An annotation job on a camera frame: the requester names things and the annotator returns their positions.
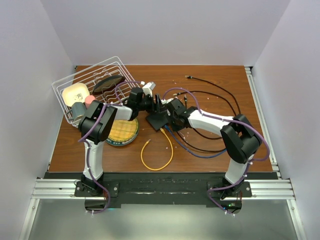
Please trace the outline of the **black network switch box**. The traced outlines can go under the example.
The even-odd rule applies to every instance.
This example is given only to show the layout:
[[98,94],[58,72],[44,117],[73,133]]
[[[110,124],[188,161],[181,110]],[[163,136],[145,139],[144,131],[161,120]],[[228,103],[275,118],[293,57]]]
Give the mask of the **black network switch box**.
[[168,124],[166,111],[149,114],[145,119],[156,132]]

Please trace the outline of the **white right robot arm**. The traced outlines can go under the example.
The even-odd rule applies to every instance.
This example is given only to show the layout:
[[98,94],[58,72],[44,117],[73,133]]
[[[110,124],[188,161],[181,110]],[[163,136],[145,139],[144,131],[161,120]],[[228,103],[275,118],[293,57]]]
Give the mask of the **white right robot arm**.
[[222,137],[230,162],[221,185],[213,191],[219,191],[228,197],[235,196],[241,190],[250,160],[262,143],[248,119],[243,114],[225,117],[195,106],[186,108],[178,98],[162,100],[161,103],[173,131],[178,132],[184,128],[201,129]]

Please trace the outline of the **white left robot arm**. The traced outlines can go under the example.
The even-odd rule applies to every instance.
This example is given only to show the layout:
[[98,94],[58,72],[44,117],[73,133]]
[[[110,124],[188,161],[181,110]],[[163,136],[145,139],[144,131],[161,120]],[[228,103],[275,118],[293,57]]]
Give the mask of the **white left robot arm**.
[[124,103],[104,104],[93,100],[78,124],[81,133],[79,141],[85,146],[85,166],[80,179],[80,190],[85,190],[92,196],[99,196],[104,191],[103,148],[114,121],[133,121],[141,111],[158,114],[165,109],[166,103],[158,94],[153,97],[141,87],[133,88]]

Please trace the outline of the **yellow green rimmed plate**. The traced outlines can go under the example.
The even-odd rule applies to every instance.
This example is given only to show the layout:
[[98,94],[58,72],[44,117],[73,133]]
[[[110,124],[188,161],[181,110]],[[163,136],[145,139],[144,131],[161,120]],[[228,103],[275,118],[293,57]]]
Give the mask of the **yellow green rimmed plate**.
[[132,121],[115,120],[105,141],[111,146],[122,147],[130,144],[137,137],[138,132],[139,122],[137,119]]

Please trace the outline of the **dark brown oval plate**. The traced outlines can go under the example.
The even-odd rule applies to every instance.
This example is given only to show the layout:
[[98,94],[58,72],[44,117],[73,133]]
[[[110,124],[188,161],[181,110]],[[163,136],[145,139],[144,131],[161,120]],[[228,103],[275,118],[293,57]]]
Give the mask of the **dark brown oval plate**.
[[126,80],[125,76],[122,75],[113,75],[109,76],[101,81],[99,81],[92,90],[93,95],[100,95],[105,91],[110,91],[116,87],[119,83],[122,83]]

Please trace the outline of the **pink cup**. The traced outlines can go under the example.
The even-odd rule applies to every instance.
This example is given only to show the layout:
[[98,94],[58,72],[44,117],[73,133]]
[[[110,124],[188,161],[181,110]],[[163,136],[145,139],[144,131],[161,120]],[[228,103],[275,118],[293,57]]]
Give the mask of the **pink cup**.
[[94,95],[88,95],[84,100],[85,107],[88,109],[91,103],[95,100],[96,100],[96,97]]

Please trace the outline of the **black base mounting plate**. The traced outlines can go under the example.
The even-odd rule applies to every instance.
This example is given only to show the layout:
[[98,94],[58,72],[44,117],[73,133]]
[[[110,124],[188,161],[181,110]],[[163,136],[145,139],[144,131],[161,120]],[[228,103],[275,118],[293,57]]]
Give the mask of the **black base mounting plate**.
[[215,172],[106,172],[98,182],[108,190],[102,189],[92,180],[84,178],[74,181],[76,197],[85,197],[85,208],[100,210],[107,201],[109,208],[122,205],[205,205],[215,207],[227,198],[239,199],[252,196],[250,183],[243,181],[238,186],[226,190],[222,173]]

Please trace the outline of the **grey green mug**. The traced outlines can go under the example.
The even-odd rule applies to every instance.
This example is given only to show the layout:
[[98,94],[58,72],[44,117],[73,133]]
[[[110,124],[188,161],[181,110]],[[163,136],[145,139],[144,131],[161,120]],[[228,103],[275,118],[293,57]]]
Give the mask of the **grey green mug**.
[[85,114],[87,108],[84,103],[82,102],[75,102],[69,111],[66,112],[66,114],[71,114],[70,120],[77,121],[80,120],[83,115]]

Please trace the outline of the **cream square bowl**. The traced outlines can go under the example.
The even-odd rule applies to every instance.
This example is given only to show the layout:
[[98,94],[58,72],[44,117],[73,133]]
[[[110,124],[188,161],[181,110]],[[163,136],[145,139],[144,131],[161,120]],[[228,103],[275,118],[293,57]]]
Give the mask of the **cream square bowl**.
[[62,99],[67,107],[71,107],[74,103],[84,103],[85,98],[90,95],[87,86],[84,83],[75,83],[66,87],[62,92]]

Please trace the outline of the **aluminium frame rail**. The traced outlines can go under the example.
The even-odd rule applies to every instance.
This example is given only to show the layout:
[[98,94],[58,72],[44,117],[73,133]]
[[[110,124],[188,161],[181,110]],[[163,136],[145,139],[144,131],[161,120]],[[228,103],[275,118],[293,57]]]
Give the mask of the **aluminium frame rail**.
[[[25,217],[20,234],[20,240],[27,240],[33,226],[33,222],[41,199],[50,200],[93,200],[101,201],[103,197],[89,194],[76,194],[75,179],[37,179],[31,202]],[[242,193],[249,193],[249,197],[243,196],[243,200],[286,200],[290,217],[299,240],[306,240],[307,236],[302,220],[297,210],[296,196],[289,179],[248,179],[244,182]]]

